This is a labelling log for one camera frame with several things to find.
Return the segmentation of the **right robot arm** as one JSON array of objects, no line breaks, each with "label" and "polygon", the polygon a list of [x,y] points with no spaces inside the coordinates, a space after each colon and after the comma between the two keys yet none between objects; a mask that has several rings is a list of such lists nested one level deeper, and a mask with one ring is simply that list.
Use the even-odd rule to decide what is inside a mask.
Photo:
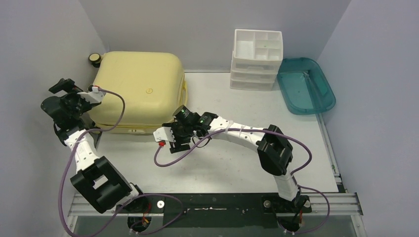
[{"label": "right robot arm", "polygon": [[161,147],[168,142],[172,154],[184,152],[175,162],[185,158],[205,140],[223,140],[240,145],[254,151],[261,168],[274,177],[280,206],[285,211],[300,213],[310,208],[309,197],[301,194],[301,188],[294,177],[296,170],[289,167],[293,160],[291,142],[305,150],[308,148],[300,141],[284,135],[279,127],[272,124],[267,128],[246,126],[210,112],[200,115],[185,106],[175,110],[173,117],[173,122],[162,124],[153,136]]}]

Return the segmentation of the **yellow hard-shell suitcase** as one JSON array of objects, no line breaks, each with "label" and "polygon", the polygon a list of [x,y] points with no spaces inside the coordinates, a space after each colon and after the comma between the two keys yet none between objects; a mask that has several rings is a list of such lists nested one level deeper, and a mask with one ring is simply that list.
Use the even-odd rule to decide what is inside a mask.
[{"label": "yellow hard-shell suitcase", "polygon": [[88,114],[96,125],[113,133],[152,133],[173,121],[173,112],[188,100],[185,72],[171,53],[111,51],[102,55],[93,82],[107,91]]}]

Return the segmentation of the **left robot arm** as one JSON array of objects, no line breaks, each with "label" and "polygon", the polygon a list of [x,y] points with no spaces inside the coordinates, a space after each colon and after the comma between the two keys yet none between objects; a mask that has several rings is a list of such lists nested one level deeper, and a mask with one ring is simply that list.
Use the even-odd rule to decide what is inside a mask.
[{"label": "left robot arm", "polygon": [[[71,149],[70,161],[76,164],[76,173],[70,179],[73,187],[99,213],[122,204],[125,198],[129,198],[128,205],[135,212],[144,211],[148,205],[147,197],[105,156],[97,154],[97,138],[93,135],[101,136],[104,129],[84,116],[99,106],[107,94],[121,96],[95,85],[83,91],[72,79],[64,78],[49,91],[54,95],[43,100],[41,109],[53,119],[54,132],[60,142]],[[56,96],[60,91],[65,91],[65,94]]]}]

